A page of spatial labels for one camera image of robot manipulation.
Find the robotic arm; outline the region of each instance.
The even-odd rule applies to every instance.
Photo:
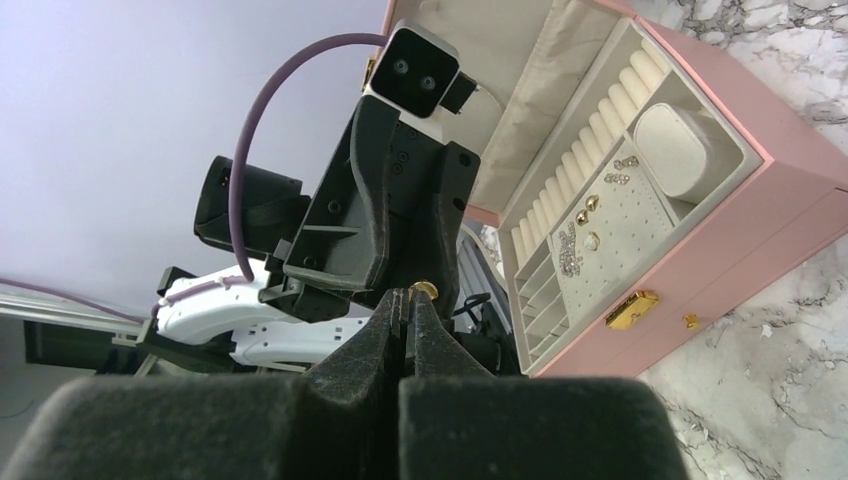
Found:
[[[362,328],[367,318],[341,318],[351,302],[373,309],[387,290],[420,281],[450,318],[456,238],[480,160],[443,143],[438,118],[458,113],[475,87],[453,47],[401,24],[312,198],[298,180],[246,167],[241,225],[252,280],[238,266],[196,278],[166,270],[139,348],[200,371],[299,369]],[[212,162],[194,222],[202,242],[225,250],[234,250],[232,171],[227,158]]]

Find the black connector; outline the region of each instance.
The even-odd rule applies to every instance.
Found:
[[[459,72],[440,103],[447,111],[457,114],[468,101],[471,94],[477,90],[477,82],[468,75]]]

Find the open jewelry box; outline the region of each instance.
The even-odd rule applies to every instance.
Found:
[[[529,375],[636,375],[848,232],[848,158],[625,1],[398,0],[384,29],[401,18],[496,99],[444,132],[483,152],[466,214],[498,228]]]

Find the white wall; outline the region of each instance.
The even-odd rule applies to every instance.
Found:
[[[38,408],[57,388],[92,370],[24,363],[23,322],[0,318],[0,471]]]
[[[233,263],[191,231],[217,154],[292,53],[378,32],[385,0],[0,0],[0,276],[149,311],[163,268]],[[250,162],[312,193],[374,49],[307,64]]]

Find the marble countertop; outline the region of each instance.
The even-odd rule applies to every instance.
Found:
[[[848,1],[633,5],[725,49],[848,153]],[[668,407],[693,480],[848,479],[846,291],[848,237],[640,376]]]

